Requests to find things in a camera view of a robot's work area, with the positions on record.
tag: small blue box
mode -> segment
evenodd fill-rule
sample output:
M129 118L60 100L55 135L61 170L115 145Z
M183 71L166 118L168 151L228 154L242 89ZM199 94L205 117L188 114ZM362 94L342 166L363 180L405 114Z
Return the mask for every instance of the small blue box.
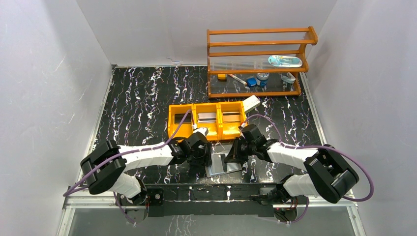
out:
M246 79L246 82L248 84L249 87L253 87L256 85L256 79L255 77L250 77Z

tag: yellow block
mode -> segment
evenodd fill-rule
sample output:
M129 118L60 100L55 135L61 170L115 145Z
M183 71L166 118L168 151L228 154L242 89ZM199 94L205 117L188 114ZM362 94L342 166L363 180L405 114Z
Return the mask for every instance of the yellow block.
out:
M220 79L220 80L225 80L225 79L226 79L226 77L227 77L227 75L226 75L226 74L219 74L219 75L217 75L217 77L218 77L218 79Z

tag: white block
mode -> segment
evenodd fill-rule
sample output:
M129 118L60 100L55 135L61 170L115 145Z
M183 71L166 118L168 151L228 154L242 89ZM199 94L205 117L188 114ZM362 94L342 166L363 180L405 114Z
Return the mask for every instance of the white block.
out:
M313 182L309 175L302 175L302 176L291 176L287 181L284 183L284 188L290 194L290 196L319 196L319 193L314 187Z
M144 148L154 148L162 145L163 143L148 145L148 146L120 146L119 152L125 152L135 149L144 149ZM158 148L155 150L140 151L132 154L127 154L122 156L127 160L126 168L124 171L145 167L145 166L166 166L172 160L172 151L171 148L166 145L163 148Z
M121 174L109 191L123 194L128 198L133 198L141 192L141 186L135 177Z
M305 170L304 161L316 154L317 149L291 149L285 148L280 143L271 145L267 151L268 156L274 163L284 163Z
M252 111L257 106L259 106L260 103L261 101L255 95L248 97L243 101L243 108L245 110L245 113Z

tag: orange wooden rack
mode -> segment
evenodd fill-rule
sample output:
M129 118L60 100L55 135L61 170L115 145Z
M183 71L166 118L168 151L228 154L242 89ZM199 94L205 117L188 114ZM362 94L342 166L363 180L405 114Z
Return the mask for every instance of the orange wooden rack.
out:
M303 39L278 40L278 41L246 41L246 42L211 42L210 36L220 34L256 34L256 33L294 33L304 32ZM238 30L207 30L207 66L208 66L208 97L249 97L255 96L286 96L300 95L301 88L298 82L298 74L308 71L308 63L305 58L305 47L307 44L317 44L317 34L312 26L308 28L285 28L285 29L238 29ZM235 46L279 46L299 45L297 50L283 51L256 51L256 52L211 52L213 47L235 47ZM268 57L271 55L295 55L302 60L302 66L298 68L279 68L268 64ZM269 92L245 92L245 93L211 93L211 75L218 74L249 74L249 73L287 73L291 72L295 78L295 91L269 91Z

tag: robotic arm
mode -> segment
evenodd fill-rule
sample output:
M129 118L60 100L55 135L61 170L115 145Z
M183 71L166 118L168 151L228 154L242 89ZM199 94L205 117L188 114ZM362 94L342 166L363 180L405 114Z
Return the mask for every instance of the robotic arm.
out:
M144 183L124 172L153 165L181 164L186 160L191 165L208 166L211 164L211 159L207 158L210 157L211 143L206 139L207 133L206 128L198 128L190 137L180 142L173 139L165 146L163 143L140 147L118 146L113 140L107 141L81 161L84 174L115 154L136 149L141 151L116 158L89 176L86 183L90 194L113 191L126 196L135 205L142 204L147 197Z
M285 177L268 194L251 196L253 200L267 198L286 202L291 197L300 195L320 195L330 203L337 203L359 181L353 168L334 151L297 149L296 146L289 146L275 139L267 140L253 124L244 127L242 134L247 145L241 146L241 152L308 172Z
M337 203L358 181L353 168L340 155L326 149L297 149L275 139L267 140L257 128L250 124L242 130L242 136L235 138L225 162L241 163L255 155L261 160L284 163L302 169L308 174L290 175L276 184L266 194L251 195L249 199L259 203L285 203L300 195L322 196L331 203ZM147 198L147 189L141 179L124 174L128 170L152 165L173 165L188 161L191 166L211 165L211 143L207 141L206 128L196 129L188 138L171 140L161 144L127 147L107 141L81 162L86 174L107 158L129 150L140 152L118 157L102 166L86 179L91 194L114 191L126 196L135 205Z

